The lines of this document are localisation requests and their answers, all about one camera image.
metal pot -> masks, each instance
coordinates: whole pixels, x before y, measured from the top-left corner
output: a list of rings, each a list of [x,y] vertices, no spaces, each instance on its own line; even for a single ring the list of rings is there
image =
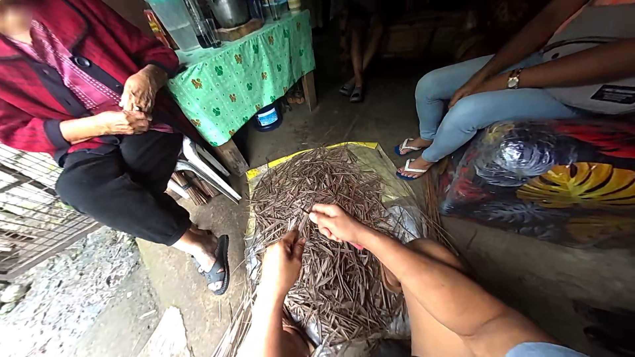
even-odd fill
[[[245,0],[208,0],[208,4],[221,27],[231,29],[249,21]]]

blue jeans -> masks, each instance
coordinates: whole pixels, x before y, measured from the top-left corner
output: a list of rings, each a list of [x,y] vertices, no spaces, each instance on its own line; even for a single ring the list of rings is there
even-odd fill
[[[435,69],[417,83],[415,100],[419,116],[419,132],[423,139],[433,140],[432,145],[421,154],[424,160],[431,163],[439,161],[468,142],[477,130],[497,121],[561,119],[580,115],[579,111],[558,102],[543,89],[520,88],[469,95],[461,98],[443,116],[445,109],[443,101],[451,99],[454,92],[492,56],[479,57]],[[542,62],[542,57],[534,53],[505,71],[531,67]]]

black pants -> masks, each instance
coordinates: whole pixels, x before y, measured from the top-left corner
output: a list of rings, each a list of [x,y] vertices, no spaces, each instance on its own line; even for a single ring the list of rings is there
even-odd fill
[[[165,193],[182,142],[181,134],[150,130],[122,135],[108,154],[67,154],[57,193],[109,227],[172,245],[191,225],[187,210]]]

black button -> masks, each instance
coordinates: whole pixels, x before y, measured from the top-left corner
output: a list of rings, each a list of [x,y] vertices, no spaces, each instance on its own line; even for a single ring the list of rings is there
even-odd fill
[[[88,68],[90,67],[90,61],[84,57],[72,57],[73,62],[82,67],[82,68]]]

white flip-flop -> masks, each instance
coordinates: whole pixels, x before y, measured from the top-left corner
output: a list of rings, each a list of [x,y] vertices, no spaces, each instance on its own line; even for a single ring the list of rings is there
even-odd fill
[[[422,170],[422,169],[420,169],[420,168],[410,168],[410,163],[411,163],[412,161],[414,161],[414,160],[415,160],[415,159],[407,159],[407,160],[406,160],[406,166],[404,167],[404,170],[403,170],[404,172],[406,172],[406,171],[410,171],[410,172],[416,172],[416,173],[426,173],[426,172],[428,171],[428,169]],[[421,176],[418,176],[418,177],[408,177],[408,176],[406,176],[406,175],[403,175],[403,174],[402,174],[401,172],[399,172],[399,171],[397,171],[395,174],[396,174],[396,175],[397,175],[397,177],[399,177],[400,179],[402,179],[402,180],[406,180],[406,181],[416,180],[416,179],[418,179],[419,177],[421,177]]]
[[[407,155],[407,154],[411,153],[412,151],[419,151],[419,150],[423,149],[423,147],[408,146],[408,141],[412,141],[412,140],[414,140],[414,139],[413,138],[407,138],[406,140],[403,141],[403,144],[395,146],[395,153],[397,155],[399,155],[399,156],[404,156],[404,155]],[[401,151],[403,149],[410,149],[412,151],[408,151],[405,154],[402,154]]]

